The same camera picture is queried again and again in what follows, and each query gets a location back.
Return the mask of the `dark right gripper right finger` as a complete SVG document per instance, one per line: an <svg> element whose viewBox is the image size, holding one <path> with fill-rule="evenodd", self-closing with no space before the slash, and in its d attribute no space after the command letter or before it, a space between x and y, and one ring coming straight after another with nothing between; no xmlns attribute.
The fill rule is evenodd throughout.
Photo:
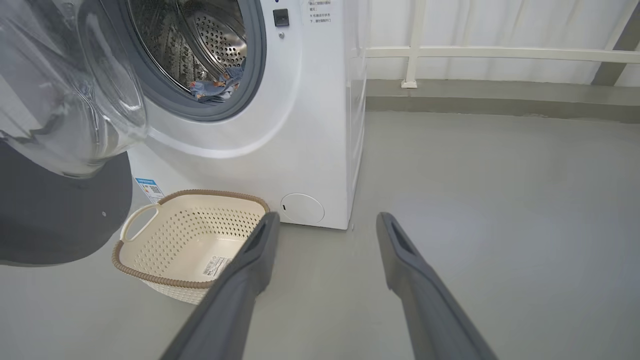
<svg viewBox="0 0 640 360"><path fill-rule="evenodd" d="M494 360L496 354L395 216L375 230L387 287L402 303L416 360Z"/></svg>

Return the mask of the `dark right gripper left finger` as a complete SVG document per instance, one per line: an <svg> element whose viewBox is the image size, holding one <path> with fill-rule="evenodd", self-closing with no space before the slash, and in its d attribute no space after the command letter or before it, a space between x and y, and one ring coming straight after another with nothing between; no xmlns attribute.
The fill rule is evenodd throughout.
<svg viewBox="0 0 640 360"><path fill-rule="evenodd" d="M221 272L162 360L241 360L258 296L271 282L281 219L266 213Z"/></svg>

